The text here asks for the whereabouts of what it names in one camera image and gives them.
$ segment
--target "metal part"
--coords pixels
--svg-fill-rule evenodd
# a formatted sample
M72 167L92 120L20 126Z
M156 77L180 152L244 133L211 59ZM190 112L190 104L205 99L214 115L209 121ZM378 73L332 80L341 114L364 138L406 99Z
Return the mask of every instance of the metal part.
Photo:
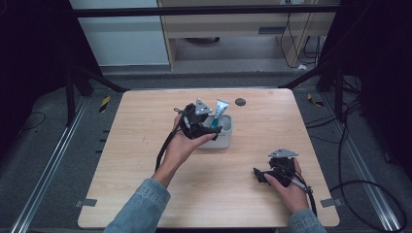
M97 203L96 199L85 199L85 200L77 200L75 203L75 207L83 207L83 206L90 206L90 207L95 207Z
M196 109L194 110L196 115L206 115L212 113L212 109L207 107L205 103L203 103L200 98L196 100Z
M343 201L340 198L338 199L329 198L329 199L321 200L321 204L324 208L331 207L331 206L337 207L337 206L342 206Z
M187 117L187 116L183 116L183 120L185 121L185 125L186 125L188 128L190 128L190 122L189 122L189 120L188 120L188 117Z
M72 11L49 11L50 16L72 17L149 17L149 16L187 16L187 15L225 15L225 14L281 14L281 13L327 13L350 10L358 7L340 4L306 5L249 5L249 6L202 6L202 7L162 7L126 9L84 9Z
M331 100L329 95L327 94L322 95L325 100L326 106L329 108L329 111L334 114L334 110L332 108L333 100ZM339 132L343 133L343 125L338 120L336 120L335 123ZM364 163L362 156L356 147L356 144L352 140L351 135L348 135L345 141L345 145L360 179L376 183L375 178L369 172L369 169ZM382 190L376 186L367 184L364 185L364 188L384 228L390 231L399 229L400 224L397 221L397 218Z
M76 117L74 118L72 124L67 126L64 130L63 135L61 136L60 141L54 149L54 152L51 155L49 163L46 165L46 168L42 176L37 182L36 187L31 193L17 220L13 224L11 230L12 233L24 233L27 231L31 220L36 214L36 211L39 208L40 203L42 202L43 197L46 194L46 191L52 181L52 177L54 176L54 173L57 170L58 164L60 163L60 160L63 157L63 154L66 151L67 146L69 145L74 132L76 131L79 121L82 118L87 100L87 97L81 98L79 107L76 111Z
M279 148L278 150L275 150L271 153L268 154L269 157L274 157L274 158L281 158L281 157L295 157L298 156L298 152L294 152L291 150L286 150L283 148Z

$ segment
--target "light blue jacket sleeve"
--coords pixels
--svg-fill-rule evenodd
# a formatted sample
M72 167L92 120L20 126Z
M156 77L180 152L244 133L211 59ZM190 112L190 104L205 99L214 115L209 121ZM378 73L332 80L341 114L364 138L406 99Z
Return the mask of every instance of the light blue jacket sleeve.
M104 232L155 232L170 200L170 193L158 181L145 179Z
M310 209L301 210L291 215L288 228L291 233L326 233L325 228Z

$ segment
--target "wrist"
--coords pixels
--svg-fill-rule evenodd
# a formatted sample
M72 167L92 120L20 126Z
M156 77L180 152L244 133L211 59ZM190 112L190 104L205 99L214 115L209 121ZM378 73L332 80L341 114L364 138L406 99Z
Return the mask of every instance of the wrist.
M164 162L158 167L158 169L152 175L152 179L157 180L164 187L168 187L173 177L175 176L177 168L174 166L167 166Z

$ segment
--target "silver metal bracket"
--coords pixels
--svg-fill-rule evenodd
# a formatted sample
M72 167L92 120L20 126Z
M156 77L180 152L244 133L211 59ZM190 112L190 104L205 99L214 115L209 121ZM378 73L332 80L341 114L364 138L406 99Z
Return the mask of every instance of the silver metal bracket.
M206 115L212 113L212 109L207 107L205 103L203 103L200 98L197 98L196 100L196 109L194 113L199 116L199 115Z
M281 157L295 157L298 156L298 152L294 152L291 150L286 150L283 148L279 148L278 150L275 150L271 153L268 154L269 157L274 157L274 158L281 158Z
M96 203L97 203L96 199L77 200L74 206L75 207L83 207L83 206L95 207Z
M187 117L187 116L183 116L183 120L185 121L186 127L187 127L187 128L190 128L190 122L189 122L189 120L188 120L188 117Z
M324 208L330 207L330 206L337 207L337 206L342 206L343 201L340 198L338 199L329 198L329 199L321 200L321 204Z

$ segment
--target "wooden table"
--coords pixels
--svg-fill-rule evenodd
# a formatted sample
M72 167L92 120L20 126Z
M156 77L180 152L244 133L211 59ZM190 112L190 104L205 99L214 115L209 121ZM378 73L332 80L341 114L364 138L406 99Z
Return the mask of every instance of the wooden table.
M156 156L172 130L174 108L183 109L200 98L216 108L216 99L230 103L233 118L228 149L195 150L179 169L168 190L172 198L159 227L280 227L288 211L276 191L258 183L253 168L268 170L270 152L285 148L299 152L303 177L314 190L324 226L335 226L335 208L323 208L330 198L292 92L288 89L179 89L128 91L123 95L106 146L97 166L79 225L105 227L135 189L155 169ZM237 98L246 105L235 104Z

